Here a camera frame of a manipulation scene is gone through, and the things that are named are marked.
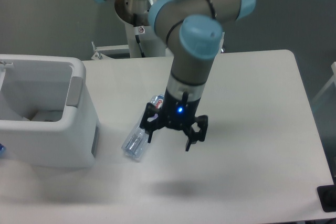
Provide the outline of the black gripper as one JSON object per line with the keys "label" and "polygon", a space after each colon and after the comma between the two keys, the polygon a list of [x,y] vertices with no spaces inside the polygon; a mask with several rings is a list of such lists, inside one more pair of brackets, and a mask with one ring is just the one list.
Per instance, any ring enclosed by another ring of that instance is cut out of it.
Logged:
{"label": "black gripper", "polygon": [[[147,103],[140,122],[140,128],[148,135],[148,143],[151,143],[153,132],[163,127],[185,133],[188,137],[185,151],[188,152],[192,144],[205,141],[208,116],[196,116],[196,111],[201,99],[186,102],[173,97],[168,90],[164,94],[164,102],[161,108],[156,108],[152,103]],[[197,124],[199,130],[193,129]]]}

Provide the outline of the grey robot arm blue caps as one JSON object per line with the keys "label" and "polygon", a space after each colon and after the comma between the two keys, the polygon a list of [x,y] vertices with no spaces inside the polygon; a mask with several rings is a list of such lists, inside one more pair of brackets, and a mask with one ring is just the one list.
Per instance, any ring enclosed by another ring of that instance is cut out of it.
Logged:
{"label": "grey robot arm blue caps", "polygon": [[208,117],[196,116],[196,110],[222,48],[222,25],[255,6],[256,0],[124,0],[124,20],[151,26],[174,56],[162,107],[147,104],[140,122],[148,135],[166,127],[183,131],[186,147],[205,140]]}

